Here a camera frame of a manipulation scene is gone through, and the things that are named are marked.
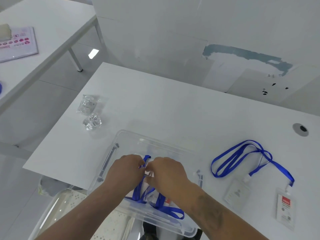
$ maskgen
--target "table leg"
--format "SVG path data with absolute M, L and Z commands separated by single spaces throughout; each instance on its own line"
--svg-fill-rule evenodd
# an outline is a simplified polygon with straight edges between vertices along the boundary
M 98 34 L 98 37 L 99 37 L 99 40 L 100 40 L 100 43 L 101 43 L 102 50 L 104 52 L 107 52 L 107 47 L 106 47 L 106 44 L 105 44 L 103 36 L 102 36 L 102 32 L 101 32 L 100 25 L 98 23 L 98 19 L 95 21 L 94 26 L 96 28 L 96 31 L 97 31 L 97 34 Z
M 25 149 L 18 148 L 15 145 L 10 145 L 8 143 L 0 142 L 0 154 L 28 160 L 32 152 Z
M 78 71 L 78 72 L 82 72 L 82 71 L 83 71 L 83 68 L 82 68 L 80 62 L 78 61 L 75 53 L 73 52 L 72 48 L 68 49 L 68 52 L 69 52 L 71 61 L 72 61 L 72 63 L 74 64 L 74 66 L 76 67 L 77 71 Z

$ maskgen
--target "blue lanyard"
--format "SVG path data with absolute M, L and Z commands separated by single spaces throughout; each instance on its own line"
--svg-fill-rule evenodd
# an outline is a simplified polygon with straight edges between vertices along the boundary
M 143 158 L 143 160 L 146 162 L 147 159 L 151 158 L 151 156 L 149 155 L 145 155 L 145 157 Z M 150 189 L 148 192 L 146 189 L 142 195 L 140 196 L 140 192 L 141 192 L 141 187 L 142 187 L 142 182 L 144 180 L 145 176 L 143 176 L 143 179 L 142 181 L 138 184 L 137 187 L 134 188 L 133 190 L 133 194 L 132 194 L 132 197 L 126 197 L 127 199 L 130 199 L 130 200 L 133 200 L 133 201 L 136 201 L 138 203 L 142 203 L 142 204 L 146 204 L 146 202 L 143 200 L 145 198 L 146 195 L 150 194 L 151 192 L 153 192 L 155 190 L 155 188 L 152 188 Z M 163 213 L 166 213 L 176 219 L 184 219 L 184 212 L 183 210 L 181 210 L 180 208 L 175 208 L 175 207 L 169 207 L 169 206 L 164 206 L 164 203 L 165 203 L 165 200 L 166 200 L 166 197 L 163 196 L 162 194 L 159 193 L 159 196 L 157 198 L 157 201 L 156 201 L 156 204 L 155 206 L 152 205 L 153 208 L 163 212 Z M 177 214 L 175 214 L 174 212 L 176 213 L 179 213 L 179 214 L 182 214 L 182 217 L 179 217 Z
M 246 143 L 247 141 L 250 142 L 254 142 L 256 143 L 259 147 L 257 147 L 256 145 L 252 144 L 252 143 Z M 247 146 L 253 145 L 256 150 L 248 152 L 246 154 L 244 154 L 240 159 L 239 157 L 243 154 L 244 150 L 246 149 Z M 216 173 L 214 173 L 212 171 L 212 165 L 218 161 L 219 159 L 221 159 L 222 157 L 224 157 L 226 154 L 230 153 L 231 151 L 233 151 L 234 149 L 238 148 L 239 146 L 241 146 L 239 149 L 237 149 L 226 161 L 224 161 L 216 170 Z M 266 160 L 268 161 L 265 164 L 261 164 L 261 161 L 258 165 L 258 167 L 256 167 L 254 170 L 252 170 L 249 175 L 252 176 L 254 175 L 256 172 L 258 172 L 260 169 L 262 169 L 264 166 L 266 166 L 268 163 L 272 163 L 277 169 L 280 170 L 280 172 L 282 172 L 289 180 L 290 183 L 289 185 L 292 187 L 294 185 L 294 178 L 293 176 L 289 173 L 288 170 L 286 170 L 283 166 L 281 166 L 279 163 L 275 162 L 272 160 L 272 155 L 270 152 L 266 151 L 263 149 L 262 145 L 260 143 L 258 143 L 257 141 L 254 140 L 245 140 L 237 145 L 235 145 L 234 147 L 231 147 L 230 149 L 228 149 L 227 151 L 225 151 L 224 153 L 220 154 L 219 156 L 217 156 L 215 159 L 213 159 L 212 163 L 211 163 L 211 173 L 213 174 L 214 177 L 216 178 L 223 178 L 225 176 L 227 176 L 229 173 L 231 173 L 234 169 L 237 168 L 237 166 L 246 158 L 246 156 L 248 156 L 250 153 L 261 153 L 262 156 L 264 158 L 266 158 Z

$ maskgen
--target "peeling paint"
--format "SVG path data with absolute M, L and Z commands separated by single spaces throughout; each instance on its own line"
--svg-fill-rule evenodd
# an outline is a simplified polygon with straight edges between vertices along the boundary
M 281 76 L 285 76 L 289 69 L 293 67 L 292 64 L 283 61 L 281 58 L 276 56 L 265 55 L 250 50 L 235 48 L 232 46 L 225 46 L 220 44 L 209 44 L 207 45 L 202 55 L 206 58 L 211 56 L 213 53 L 225 53 L 225 54 L 234 54 L 238 57 L 243 57 L 247 60 L 258 60 L 265 64 L 269 64 L 279 71 L 282 71 Z

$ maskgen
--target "id card holder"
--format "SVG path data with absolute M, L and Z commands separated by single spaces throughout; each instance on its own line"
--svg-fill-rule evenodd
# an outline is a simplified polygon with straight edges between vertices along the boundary
M 276 219 L 290 230 L 294 230 L 296 200 L 284 190 L 277 189 Z
M 250 188 L 244 182 L 234 179 L 223 199 L 232 209 L 240 213 L 246 204 L 250 193 Z

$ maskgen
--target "plastic box lid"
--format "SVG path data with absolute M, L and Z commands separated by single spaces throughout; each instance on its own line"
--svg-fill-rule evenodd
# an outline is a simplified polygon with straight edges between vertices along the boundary
M 87 194 L 90 194 L 102 184 L 108 170 L 116 159 L 129 154 L 150 155 L 152 159 L 155 157 L 170 157 L 179 161 L 184 166 L 189 180 L 202 188 L 204 177 L 199 169 L 201 159 L 194 153 L 156 139 L 127 130 L 120 130 L 104 154 L 98 167 L 97 175 L 94 177 Z M 175 219 L 154 209 L 149 204 L 137 203 L 126 198 L 122 200 L 116 210 L 189 238 L 193 237 L 198 230 L 197 224 L 187 214 L 185 214 L 183 220 Z

